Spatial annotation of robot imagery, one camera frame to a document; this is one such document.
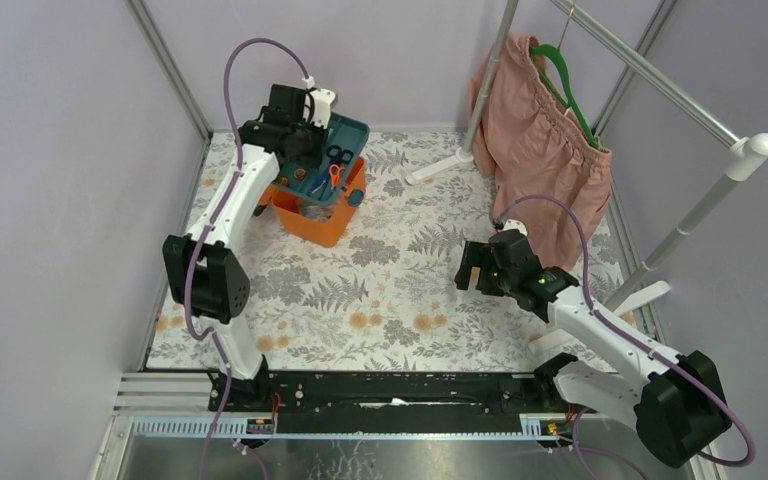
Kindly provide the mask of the orange medicine box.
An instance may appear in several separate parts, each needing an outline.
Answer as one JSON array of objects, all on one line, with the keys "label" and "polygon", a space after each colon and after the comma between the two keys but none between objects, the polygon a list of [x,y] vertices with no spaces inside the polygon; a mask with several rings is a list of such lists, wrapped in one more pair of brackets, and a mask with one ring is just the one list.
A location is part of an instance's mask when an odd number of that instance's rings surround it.
[{"label": "orange medicine box", "polygon": [[345,232],[366,194],[366,164],[360,157],[348,174],[333,204],[320,206],[270,185],[257,207],[272,207],[289,234],[325,248],[334,247]]}]

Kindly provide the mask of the orange handled scissors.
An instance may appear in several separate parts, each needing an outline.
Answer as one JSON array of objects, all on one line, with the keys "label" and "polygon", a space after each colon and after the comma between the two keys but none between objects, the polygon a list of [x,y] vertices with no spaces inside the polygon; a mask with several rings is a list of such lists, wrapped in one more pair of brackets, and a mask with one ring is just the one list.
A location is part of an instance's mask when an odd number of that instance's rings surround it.
[{"label": "orange handled scissors", "polygon": [[332,191],[335,191],[340,185],[344,172],[345,166],[342,164],[333,163],[329,166],[329,185]]}]

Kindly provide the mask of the teal tray insert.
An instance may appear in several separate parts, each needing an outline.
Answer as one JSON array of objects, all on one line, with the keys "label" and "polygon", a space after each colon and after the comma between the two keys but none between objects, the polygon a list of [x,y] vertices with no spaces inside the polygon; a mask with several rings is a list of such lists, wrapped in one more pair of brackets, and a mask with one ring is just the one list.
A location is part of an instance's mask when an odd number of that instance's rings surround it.
[{"label": "teal tray insert", "polygon": [[281,192],[319,206],[332,205],[348,189],[348,177],[358,164],[370,128],[359,120],[333,114],[318,164],[285,164],[273,182]]}]

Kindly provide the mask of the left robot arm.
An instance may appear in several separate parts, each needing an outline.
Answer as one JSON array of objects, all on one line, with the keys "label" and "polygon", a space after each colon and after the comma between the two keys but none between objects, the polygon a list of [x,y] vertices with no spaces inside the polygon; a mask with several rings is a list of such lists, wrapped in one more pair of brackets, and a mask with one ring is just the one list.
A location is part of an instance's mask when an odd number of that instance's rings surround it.
[{"label": "left robot arm", "polygon": [[336,93],[312,78],[301,87],[273,85],[255,119],[231,123],[236,151],[208,206],[162,245],[170,293],[184,309],[189,335],[214,344],[220,372],[235,380],[232,398],[248,411],[267,404],[271,387],[259,377],[265,359],[241,317],[251,282],[235,250],[282,168],[320,168],[336,103]]}]

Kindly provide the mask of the black handled scissors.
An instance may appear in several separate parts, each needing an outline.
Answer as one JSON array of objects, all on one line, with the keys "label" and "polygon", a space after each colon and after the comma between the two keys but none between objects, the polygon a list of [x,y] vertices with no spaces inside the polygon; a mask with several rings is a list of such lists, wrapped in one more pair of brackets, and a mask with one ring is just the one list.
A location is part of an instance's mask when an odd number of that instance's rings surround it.
[{"label": "black handled scissors", "polygon": [[325,156],[328,158],[330,165],[333,163],[347,165],[352,161],[355,153],[338,145],[330,145],[325,151]]}]

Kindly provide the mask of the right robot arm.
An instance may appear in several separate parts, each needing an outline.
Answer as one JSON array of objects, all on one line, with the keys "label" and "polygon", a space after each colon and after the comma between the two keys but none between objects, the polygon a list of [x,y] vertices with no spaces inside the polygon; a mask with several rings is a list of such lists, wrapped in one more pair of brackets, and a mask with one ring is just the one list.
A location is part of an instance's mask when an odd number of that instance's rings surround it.
[{"label": "right robot arm", "polygon": [[606,374],[558,354],[536,369],[535,402],[557,412],[589,407],[634,430],[661,463],[678,468],[729,430],[725,395],[713,361],[683,355],[636,331],[589,296],[560,267],[544,267],[517,229],[488,242],[468,241],[454,278],[457,289],[508,297],[570,334],[612,368]]}]

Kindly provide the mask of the blue plastic tweezers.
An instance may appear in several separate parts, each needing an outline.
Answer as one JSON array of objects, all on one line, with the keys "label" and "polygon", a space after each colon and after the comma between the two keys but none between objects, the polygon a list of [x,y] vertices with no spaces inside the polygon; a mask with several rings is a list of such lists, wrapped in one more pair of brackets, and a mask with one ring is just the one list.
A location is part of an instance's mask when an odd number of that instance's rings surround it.
[{"label": "blue plastic tweezers", "polygon": [[325,186],[327,186],[330,183],[330,177],[322,175],[320,176],[313,184],[312,188],[309,190],[308,194],[310,196],[313,196],[315,193],[322,190]]}]

